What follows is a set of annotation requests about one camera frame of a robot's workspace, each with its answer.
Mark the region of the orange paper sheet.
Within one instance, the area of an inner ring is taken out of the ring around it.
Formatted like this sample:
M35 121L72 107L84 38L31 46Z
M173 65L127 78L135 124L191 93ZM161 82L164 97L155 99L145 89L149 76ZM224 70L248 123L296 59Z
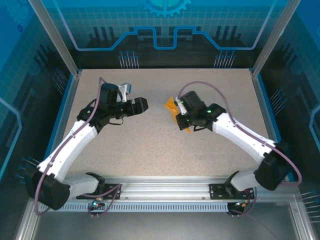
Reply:
M176 116L181 113L177 108L177 106L175 105L174 101L175 101L175 98L171 96L169 100L164 104L164 107L170 112L173 121L178 125Z

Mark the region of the aluminium side rail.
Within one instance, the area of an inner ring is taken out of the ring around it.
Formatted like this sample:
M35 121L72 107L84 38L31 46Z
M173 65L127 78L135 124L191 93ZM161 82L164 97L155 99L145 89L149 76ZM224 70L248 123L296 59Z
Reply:
M66 89L63 94L62 102L60 104L58 114L53 126L53 130L49 139L49 143L43 158L44 163L41 163L40 170L43 172L45 171L48 163L51 160L51 153L56 150L56 148L60 145L61 141L64 139L64 133L67 127L71 108L76 95L79 79L79 76L76 77L72 74L69 77Z
M251 72L251 79L254 86L254 90L258 99L258 103L261 109L262 117L265 123L267 136L269 139L284 144L284 153L291 159L292 153L290 146L287 142L285 142L280 135L278 125L276 123L275 115L271 107L271 103L269 100L269 97L267 95L267 91L265 88L265 85L263 83L263 80L260 76L253 76L253 73Z

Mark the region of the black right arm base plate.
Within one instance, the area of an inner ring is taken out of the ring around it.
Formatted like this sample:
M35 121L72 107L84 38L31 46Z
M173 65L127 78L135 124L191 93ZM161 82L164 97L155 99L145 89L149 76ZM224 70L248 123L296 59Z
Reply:
M238 191L233 186L227 186L224 183L212 183L208 185L211 200L253 200L255 198L254 190Z

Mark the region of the aluminium mounting rail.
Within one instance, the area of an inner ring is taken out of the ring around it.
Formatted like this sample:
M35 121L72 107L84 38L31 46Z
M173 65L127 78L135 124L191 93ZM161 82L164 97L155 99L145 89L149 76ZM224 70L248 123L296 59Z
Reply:
M209 184L223 184L225 176L106 176L107 184L121 184L120 202L208 202ZM301 200L297 186L280 185L274 191L257 186L257 201Z

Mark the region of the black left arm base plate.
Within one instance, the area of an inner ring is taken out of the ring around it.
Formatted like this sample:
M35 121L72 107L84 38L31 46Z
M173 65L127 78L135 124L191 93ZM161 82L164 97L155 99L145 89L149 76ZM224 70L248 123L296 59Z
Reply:
M98 186L95 192L85 193L76 196L75 198L77 200L93 200L99 195L103 200L112 200L114 196L116 200L119 200L121 196L121 187L122 185L120 183L105 183L104 187Z

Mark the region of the aluminium frame post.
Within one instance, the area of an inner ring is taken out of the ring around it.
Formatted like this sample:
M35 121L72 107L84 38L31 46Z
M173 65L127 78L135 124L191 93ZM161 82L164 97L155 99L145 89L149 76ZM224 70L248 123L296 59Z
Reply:
M61 37L43 2L41 0L28 0L28 2L51 39L53 45L57 49L66 67L70 73L77 78L79 75L78 67L76 66L76 63L74 62L66 44L63 41L63 38Z
M269 56L271 55L274 47L276 46L278 40L280 39L281 35L285 31L290 19L292 18L293 14L295 13L298 5L300 4L301 0L288 0L287 4L285 5L281 15L279 16L273 30L271 31L264 47L262 48L252 70L251 70L251 77L257 78L260 71L262 70L263 66L267 62Z

